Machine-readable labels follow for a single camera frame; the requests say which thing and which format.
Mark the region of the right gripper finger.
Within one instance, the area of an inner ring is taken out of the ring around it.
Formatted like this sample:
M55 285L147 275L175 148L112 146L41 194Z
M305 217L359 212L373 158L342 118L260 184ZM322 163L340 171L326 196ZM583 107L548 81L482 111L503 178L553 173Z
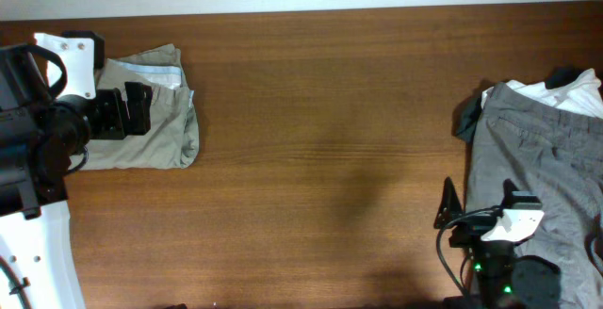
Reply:
M518 201L519 190L511 179L503 181L503 200L502 205L515 205Z
M444 181L442 199L434 219L433 228L442 229L452 220L464 214L460 198L450 177Z

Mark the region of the khaki shorts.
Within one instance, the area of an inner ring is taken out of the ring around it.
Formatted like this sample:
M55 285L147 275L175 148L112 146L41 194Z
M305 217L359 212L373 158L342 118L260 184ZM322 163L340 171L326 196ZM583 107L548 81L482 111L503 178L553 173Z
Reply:
M143 136L121 140L93 139L87 144L84 170L185 169L201 149L198 118L181 63L181 51L163 45L129 57L109 59L97 76L99 89L125 92L126 82L138 82L153 91L151 128Z

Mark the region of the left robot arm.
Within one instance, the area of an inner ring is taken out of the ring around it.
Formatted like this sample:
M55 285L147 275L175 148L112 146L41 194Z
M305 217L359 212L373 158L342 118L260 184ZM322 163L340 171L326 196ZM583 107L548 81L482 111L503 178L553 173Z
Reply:
M151 87L125 83L87 98L65 94L58 54L34 44L1 50L1 305L82 308L70 238L66 176L93 139L151 128Z

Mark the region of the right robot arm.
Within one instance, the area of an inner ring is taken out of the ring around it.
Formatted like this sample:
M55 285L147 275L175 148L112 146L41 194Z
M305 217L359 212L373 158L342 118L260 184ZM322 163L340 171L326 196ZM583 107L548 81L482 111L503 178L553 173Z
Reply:
M450 178L434 219L435 250L448 277L460 291L443 299L446 308L553 308L561 298L561 270L536 255L519 256L515 249L533 238L545 212L540 199L503 182L504 196L498 205L463 209ZM442 239L451 231L448 244L465 251L463 267L470 266L477 282L472 290L461 272L454 273L442 250Z

